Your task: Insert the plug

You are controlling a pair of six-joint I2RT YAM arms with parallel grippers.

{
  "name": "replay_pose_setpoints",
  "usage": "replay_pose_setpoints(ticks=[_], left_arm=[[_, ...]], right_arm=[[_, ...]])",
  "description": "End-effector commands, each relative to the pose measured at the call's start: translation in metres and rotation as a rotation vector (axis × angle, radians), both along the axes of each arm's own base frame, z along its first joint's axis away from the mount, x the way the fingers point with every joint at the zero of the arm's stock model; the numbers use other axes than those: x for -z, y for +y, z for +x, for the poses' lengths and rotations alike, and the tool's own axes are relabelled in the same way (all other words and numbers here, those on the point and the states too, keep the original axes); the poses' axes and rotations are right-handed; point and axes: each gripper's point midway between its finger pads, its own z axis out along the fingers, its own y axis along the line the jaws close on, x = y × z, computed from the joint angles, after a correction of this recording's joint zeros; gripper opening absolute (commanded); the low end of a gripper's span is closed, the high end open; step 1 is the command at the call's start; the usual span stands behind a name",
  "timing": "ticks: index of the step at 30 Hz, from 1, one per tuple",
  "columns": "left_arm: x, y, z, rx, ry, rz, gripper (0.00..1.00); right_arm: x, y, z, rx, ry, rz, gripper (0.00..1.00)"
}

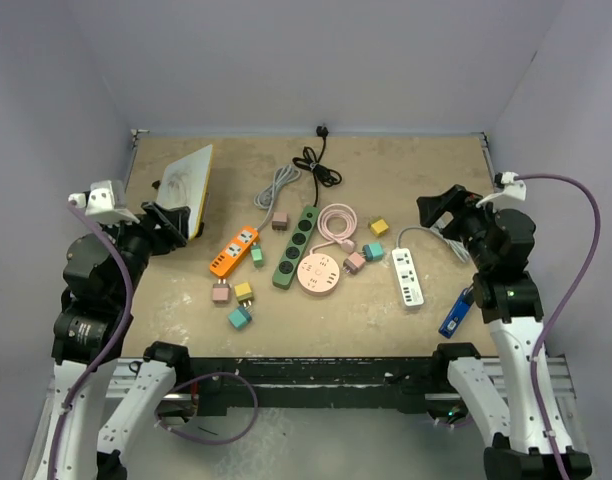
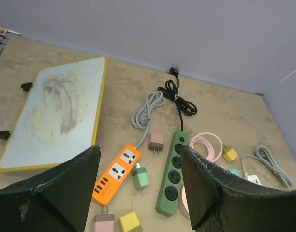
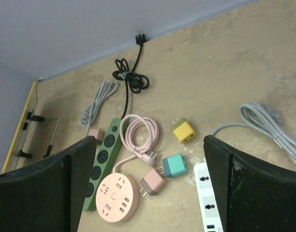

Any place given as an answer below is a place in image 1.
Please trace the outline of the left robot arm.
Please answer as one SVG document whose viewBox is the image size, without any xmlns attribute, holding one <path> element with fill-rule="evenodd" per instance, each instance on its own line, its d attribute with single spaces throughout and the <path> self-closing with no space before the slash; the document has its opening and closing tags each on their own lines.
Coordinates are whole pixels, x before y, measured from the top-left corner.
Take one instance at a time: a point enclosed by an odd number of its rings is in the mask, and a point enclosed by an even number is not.
<svg viewBox="0 0 612 480">
<path fill-rule="evenodd" d="M 70 211 L 89 234 L 67 251 L 54 324 L 55 394 L 48 437 L 36 478 L 125 479 L 131 453 L 165 394 L 192 378 L 187 348 L 155 342 L 145 351 L 136 379 L 109 419 L 102 418 L 107 390 L 133 317 L 135 289 L 153 256 L 186 245 L 168 211 L 153 202 L 133 216 L 110 209 L 100 225 L 70 200 Z"/>
</svg>

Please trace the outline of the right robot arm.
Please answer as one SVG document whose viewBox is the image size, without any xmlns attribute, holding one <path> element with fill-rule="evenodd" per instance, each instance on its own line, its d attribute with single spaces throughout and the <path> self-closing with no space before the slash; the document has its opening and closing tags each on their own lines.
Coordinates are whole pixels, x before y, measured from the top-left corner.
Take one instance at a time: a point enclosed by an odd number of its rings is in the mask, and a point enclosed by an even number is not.
<svg viewBox="0 0 612 480">
<path fill-rule="evenodd" d="M 496 208 L 499 197 L 455 185 L 417 200 L 424 227 L 451 215 L 441 234 L 461 242 L 473 260 L 474 301 L 496 347 L 505 390 L 497 390 L 476 354 L 450 357 L 445 346 L 431 380 L 460 394 L 486 445 L 487 478 L 587 479 L 590 457 L 567 431 L 543 350 L 543 308 L 527 270 L 536 226 L 519 210 Z"/>
</svg>

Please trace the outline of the yellow usb charger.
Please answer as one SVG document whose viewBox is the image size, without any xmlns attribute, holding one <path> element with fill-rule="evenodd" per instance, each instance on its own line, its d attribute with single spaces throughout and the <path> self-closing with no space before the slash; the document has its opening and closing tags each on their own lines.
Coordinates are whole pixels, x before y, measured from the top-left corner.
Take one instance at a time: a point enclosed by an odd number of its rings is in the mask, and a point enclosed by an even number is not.
<svg viewBox="0 0 612 480">
<path fill-rule="evenodd" d="M 381 216 L 370 218 L 368 222 L 368 228 L 375 237 L 382 237 L 390 230 L 389 224 Z"/>
</svg>

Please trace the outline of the teal usb charger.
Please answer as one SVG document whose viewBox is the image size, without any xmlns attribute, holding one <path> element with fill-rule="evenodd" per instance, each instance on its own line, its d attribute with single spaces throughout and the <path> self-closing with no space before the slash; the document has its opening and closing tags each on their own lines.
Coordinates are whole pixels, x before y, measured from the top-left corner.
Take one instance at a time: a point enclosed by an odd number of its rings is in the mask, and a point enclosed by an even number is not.
<svg viewBox="0 0 612 480">
<path fill-rule="evenodd" d="M 362 247 L 362 255 L 367 262 L 381 261 L 384 250 L 379 242 L 368 243 Z"/>
</svg>

